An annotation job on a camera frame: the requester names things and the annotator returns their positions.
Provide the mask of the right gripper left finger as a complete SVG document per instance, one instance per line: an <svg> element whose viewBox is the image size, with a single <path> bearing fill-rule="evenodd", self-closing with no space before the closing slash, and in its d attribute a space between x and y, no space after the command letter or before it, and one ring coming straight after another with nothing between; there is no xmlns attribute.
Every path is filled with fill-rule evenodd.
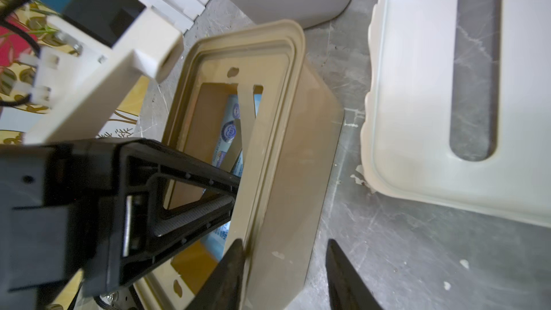
<svg viewBox="0 0 551 310"><path fill-rule="evenodd" d="M244 267L243 243L236 239L186 310L239 309Z"/></svg>

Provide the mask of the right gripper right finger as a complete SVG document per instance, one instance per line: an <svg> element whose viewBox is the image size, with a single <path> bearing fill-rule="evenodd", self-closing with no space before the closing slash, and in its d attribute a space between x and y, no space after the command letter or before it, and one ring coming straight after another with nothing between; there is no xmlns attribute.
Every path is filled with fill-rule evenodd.
<svg viewBox="0 0 551 310"><path fill-rule="evenodd" d="M335 239L327 243L326 270L331 309L383 310Z"/></svg>

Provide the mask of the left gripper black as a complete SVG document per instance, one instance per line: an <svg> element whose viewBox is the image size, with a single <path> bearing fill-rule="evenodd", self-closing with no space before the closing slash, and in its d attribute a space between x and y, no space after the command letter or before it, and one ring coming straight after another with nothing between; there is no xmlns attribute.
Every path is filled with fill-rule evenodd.
<svg viewBox="0 0 551 310"><path fill-rule="evenodd" d="M77 271L96 297L123 267L126 139L1 147L1 308L44 309Z"/></svg>

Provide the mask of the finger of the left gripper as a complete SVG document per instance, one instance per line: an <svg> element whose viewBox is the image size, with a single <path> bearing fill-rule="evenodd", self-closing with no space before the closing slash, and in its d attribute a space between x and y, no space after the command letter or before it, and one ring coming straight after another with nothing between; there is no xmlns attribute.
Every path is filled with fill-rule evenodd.
<svg viewBox="0 0 551 310"><path fill-rule="evenodd" d="M240 178L155 142L137 140L120 150L120 191L126 224L225 224L230 221ZM167 209L172 195L208 191L186 205Z"/></svg>
<svg viewBox="0 0 551 310"><path fill-rule="evenodd" d="M96 297L130 286L227 223L234 205L234 196L221 194L175 210L145 193L102 199L96 247L84 267L84 294Z"/></svg>

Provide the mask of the blue tissue paper pack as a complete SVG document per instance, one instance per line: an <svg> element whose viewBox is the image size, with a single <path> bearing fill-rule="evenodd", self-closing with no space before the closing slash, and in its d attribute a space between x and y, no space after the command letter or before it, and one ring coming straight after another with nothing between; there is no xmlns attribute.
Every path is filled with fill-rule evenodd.
<svg viewBox="0 0 551 310"><path fill-rule="evenodd" d="M235 122L239 120L240 106L238 103L238 96L229 95L220 126L219 139L215 146L215 151L212 158L212 165L219 169L224 169L237 177L242 177L244 168L242 149L238 149L239 154L237 157L227 157L227 154L232 149L232 145L238 135L238 128ZM219 228L215 229L201 240L209 254L216 261L220 261L223 257L229 229L230 222L227 222L219 226Z"/></svg>

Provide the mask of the beige tissue box base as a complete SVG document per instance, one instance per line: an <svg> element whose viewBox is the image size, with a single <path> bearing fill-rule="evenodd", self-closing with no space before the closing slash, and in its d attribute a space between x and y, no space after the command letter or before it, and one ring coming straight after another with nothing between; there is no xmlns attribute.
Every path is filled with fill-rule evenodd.
<svg viewBox="0 0 551 310"><path fill-rule="evenodd" d="M344 110L309 61L291 95L241 309L285 309L304 288L317 236Z"/></svg>

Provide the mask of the beige tissue box lid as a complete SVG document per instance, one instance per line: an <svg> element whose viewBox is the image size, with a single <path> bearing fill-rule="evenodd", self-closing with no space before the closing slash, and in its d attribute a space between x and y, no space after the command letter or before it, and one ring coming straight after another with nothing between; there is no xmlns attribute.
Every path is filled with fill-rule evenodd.
<svg viewBox="0 0 551 310"><path fill-rule="evenodd" d="M243 309L284 309L304 287L342 119L296 22L190 50L162 141L241 171L228 240L245 246Z"/></svg>

